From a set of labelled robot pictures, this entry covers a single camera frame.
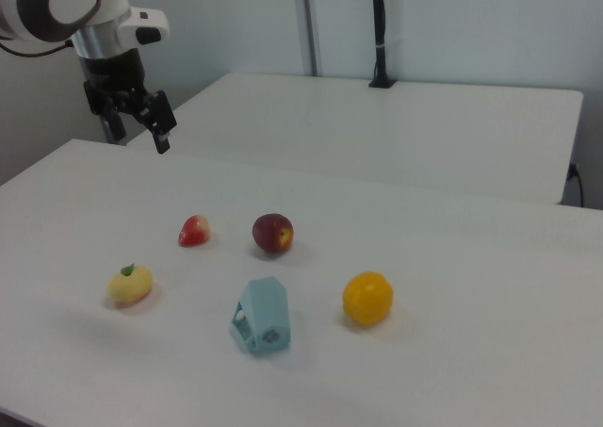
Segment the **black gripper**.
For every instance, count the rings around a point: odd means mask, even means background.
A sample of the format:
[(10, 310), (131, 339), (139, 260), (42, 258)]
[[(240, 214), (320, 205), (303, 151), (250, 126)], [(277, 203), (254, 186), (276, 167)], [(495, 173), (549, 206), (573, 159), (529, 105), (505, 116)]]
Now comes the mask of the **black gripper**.
[(87, 70), (84, 89), (90, 110), (101, 118), (107, 142), (121, 143), (126, 138), (120, 116), (125, 113), (147, 128), (160, 155), (169, 151), (169, 135), (177, 121), (165, 92), (150, 93), (145, 88), (139, 50), (109, 58), (82, 58), (81, 62)]

